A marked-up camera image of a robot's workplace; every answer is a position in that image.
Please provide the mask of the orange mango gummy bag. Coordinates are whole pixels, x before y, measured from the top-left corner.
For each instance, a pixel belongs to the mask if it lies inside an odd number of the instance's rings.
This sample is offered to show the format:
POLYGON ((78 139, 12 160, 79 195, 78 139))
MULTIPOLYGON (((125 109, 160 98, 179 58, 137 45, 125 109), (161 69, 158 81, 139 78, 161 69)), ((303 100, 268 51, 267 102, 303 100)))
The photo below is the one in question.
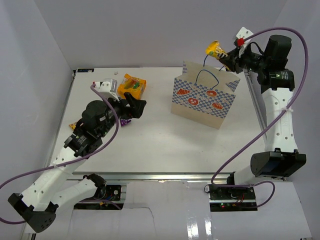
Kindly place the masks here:
POLYGON ((146 89, 147 81, 126 73, 122 83, 117 88, 118 95, 124 99, 124 93, 130 93, 135 99, 141 100, 146 89))

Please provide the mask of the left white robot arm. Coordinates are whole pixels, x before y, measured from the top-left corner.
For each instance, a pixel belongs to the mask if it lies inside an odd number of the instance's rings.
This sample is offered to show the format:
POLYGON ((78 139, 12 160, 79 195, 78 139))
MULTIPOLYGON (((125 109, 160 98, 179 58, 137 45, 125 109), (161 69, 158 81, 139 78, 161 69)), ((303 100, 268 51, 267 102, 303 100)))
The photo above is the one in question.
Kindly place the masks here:
POLYGON ((120 119, 138 119, 147 104, 129 92, 125 98, 94 100, 87 104, 72 134, 64 142, 58 156, 39 178, 21 193, 13 193, 8 202, 36 233, 45 231, 63 208, 78 202, 105 196, 106 181, 92 173, 65 189, 61 186, 89 157, 105 145, 102 139, 120 119))

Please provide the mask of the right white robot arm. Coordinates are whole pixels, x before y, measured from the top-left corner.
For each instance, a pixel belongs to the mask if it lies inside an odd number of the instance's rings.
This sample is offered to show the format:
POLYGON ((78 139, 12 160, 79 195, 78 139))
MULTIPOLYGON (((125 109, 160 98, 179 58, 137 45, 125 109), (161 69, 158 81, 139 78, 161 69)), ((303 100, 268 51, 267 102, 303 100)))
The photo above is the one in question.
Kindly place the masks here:
POLYGON ((227 178, 226 195, 236 200, 244 193, 243 186, 252 186, 259 179, 287 178, 306 164, 306 154, 300 153, 293 131, 292 113, 289 105, 294 99, 294 73, 286 68, 292 47, 291 38, 283 35, 269 37, 265 50, 254 53, 248 44, 228 52, 220 62, 234 72, 248 70, 257 74, 266 111, 263 152, 252 155, 249 166, 233 172, 227 178))

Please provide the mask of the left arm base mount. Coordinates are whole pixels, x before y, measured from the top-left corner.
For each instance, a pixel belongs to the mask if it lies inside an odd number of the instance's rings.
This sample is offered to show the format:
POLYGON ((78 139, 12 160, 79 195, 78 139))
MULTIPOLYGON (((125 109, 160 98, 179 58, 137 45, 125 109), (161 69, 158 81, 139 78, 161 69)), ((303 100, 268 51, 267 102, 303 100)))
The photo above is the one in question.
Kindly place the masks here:
POLYGON ((121 185, 105 185, 98 188, 93 198, 95 200, 119 201, 121 199, 121 185))

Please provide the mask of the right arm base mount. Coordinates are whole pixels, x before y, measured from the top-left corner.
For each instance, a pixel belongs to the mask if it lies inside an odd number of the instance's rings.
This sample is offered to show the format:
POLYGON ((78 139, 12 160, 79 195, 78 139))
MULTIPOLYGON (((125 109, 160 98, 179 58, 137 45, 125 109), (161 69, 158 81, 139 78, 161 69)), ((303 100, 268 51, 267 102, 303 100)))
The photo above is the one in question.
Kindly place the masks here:
POLYGON ((254 189, 245 187, 214 187, 207 184, 204 192, 208 194, 210 211, 213 212, 246 212, 257 211, 254 189))

